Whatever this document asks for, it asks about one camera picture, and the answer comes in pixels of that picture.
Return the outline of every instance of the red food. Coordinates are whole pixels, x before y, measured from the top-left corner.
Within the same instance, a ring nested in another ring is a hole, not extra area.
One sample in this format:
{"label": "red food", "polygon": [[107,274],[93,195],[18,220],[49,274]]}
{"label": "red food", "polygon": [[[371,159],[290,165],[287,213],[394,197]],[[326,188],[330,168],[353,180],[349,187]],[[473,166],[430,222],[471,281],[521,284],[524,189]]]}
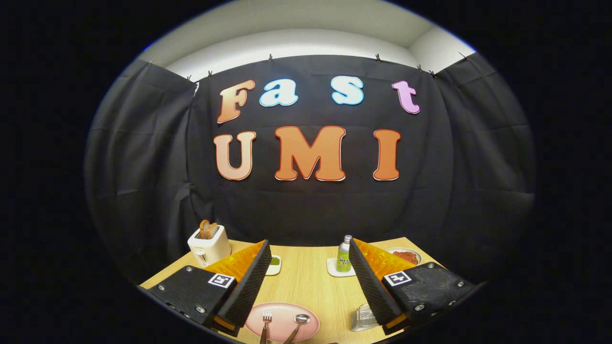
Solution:
{"label": "red food", "polygon": [[419,263],[419,261],[417,260],[417,255],[415,255],[412,252],[398,252],[398,251],[395,251],[393,254],[396,255],[396,256],[404,258],[405,260],[409,261],[410,263],[412,263],[414,265],[417,265]]}

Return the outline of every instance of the glass bottle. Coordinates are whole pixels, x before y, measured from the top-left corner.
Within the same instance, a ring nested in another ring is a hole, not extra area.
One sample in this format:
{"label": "glass bottle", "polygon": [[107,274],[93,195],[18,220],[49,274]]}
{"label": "glass bottle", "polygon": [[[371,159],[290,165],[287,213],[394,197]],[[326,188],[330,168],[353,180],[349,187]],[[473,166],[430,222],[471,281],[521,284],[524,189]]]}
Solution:
{"label": "glass bottle", "polygon": [[336,261],[336,271],[349,272],[351,270],[351,261],[348,259],[348,248],[353,236],[346,235],[344,242],[338,247],[338,260]]}

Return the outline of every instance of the wooden table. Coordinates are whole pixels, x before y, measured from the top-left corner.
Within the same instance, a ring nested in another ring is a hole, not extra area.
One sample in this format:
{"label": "wooden table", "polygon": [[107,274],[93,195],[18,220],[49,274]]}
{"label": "wooden table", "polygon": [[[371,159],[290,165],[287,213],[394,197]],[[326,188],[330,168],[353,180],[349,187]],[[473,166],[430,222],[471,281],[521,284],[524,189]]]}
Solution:
{"label": "wooden table", "polygon": [[[252,245],[250,242],[234,240],[230,240],[229,244],[233,253]],[[430,261],[438,263],[405,237],[371,244],[381,249],[406,247],[419,252],[423,263]],[[352,314],[367,301],[357,276],[333,277],[327,272],[326,261],[328,258],[336,258],[337,246],[271,245],[270,249],[273,255],[281,257],[281,269],[277,275],[264,278],[255,305],[264,302],[289,302],[311,310],[319,318],[321,327],[314,337],[301,343],[370,344],[399,333],[384,335],[381,326],[359,332],[351,331]],[[185,265],[198,266],[191,252],[146,280],[141,286],[149,289]],[[244,343],[259,343],[259,337],[246,327],[240,329],[238,337],[234,339]]]}

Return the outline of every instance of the bowl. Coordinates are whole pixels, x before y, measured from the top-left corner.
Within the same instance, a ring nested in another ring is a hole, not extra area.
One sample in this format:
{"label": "bowl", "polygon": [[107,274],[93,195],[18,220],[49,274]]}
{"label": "bowl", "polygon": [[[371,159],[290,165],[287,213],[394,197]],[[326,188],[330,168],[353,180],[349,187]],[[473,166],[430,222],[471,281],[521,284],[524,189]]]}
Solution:
{"label": "bowl", "polygon": [[419,262],[417,265],[420,265],[423,262],[423,258],[420,256],[419,252],[415,250],[407,249],[406,247],[393,247],[392,249],[387,249],[385,251],[391,254],[393,254],[394,252],[411,252],[411,253],[414,253],[415,256],[417,256],[417,261]]}

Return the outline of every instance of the ceiling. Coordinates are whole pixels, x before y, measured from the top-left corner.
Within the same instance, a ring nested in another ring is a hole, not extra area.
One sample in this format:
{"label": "ceiling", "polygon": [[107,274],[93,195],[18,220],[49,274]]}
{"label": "ceiling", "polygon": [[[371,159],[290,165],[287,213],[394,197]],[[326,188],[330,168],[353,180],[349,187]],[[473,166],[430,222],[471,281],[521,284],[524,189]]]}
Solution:
{"label": "ceiling", "polygon": [[162,37],[138,58],[166,67],[198,50],[236,37],[281,29],[328,29],[409,48],[434,27],[428,20],[380,0],[235,0]]}

